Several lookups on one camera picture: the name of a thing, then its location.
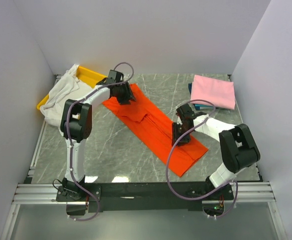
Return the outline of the orange t shirt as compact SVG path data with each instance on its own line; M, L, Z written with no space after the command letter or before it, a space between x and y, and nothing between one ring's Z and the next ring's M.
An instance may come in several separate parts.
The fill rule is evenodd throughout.
M172 148L172 121L152 103L137 84L131 84L136 98L128 105L120 105L115 97L103 105L116 115L163 163L167 162ZM191 137L190 143L176 146L169 161L169 169L182 177L208 148Z

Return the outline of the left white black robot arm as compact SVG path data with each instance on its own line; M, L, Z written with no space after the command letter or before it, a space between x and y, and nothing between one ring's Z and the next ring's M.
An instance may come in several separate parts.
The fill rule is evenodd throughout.
M60 132L67 146L67 169L62 189L74 201L82 200L86 194L84 148L92 130L92 110L110 98L115 98L120 105L136 101L128 80L114 69L89 93L79 99L68 99L64 104Z

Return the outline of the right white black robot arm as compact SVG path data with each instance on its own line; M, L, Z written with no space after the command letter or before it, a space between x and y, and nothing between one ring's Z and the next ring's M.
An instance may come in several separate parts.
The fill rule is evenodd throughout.
M220 144L222 163L207 177L204 196L217 199L223 193L222 188L234 180L238 173L260 160L259 149L246 124L222 122L209 113L194 112L187 103L177 108L176 115L179 122L172 123L172 149L167 167L174 148L189 144L192 132L203 133Z

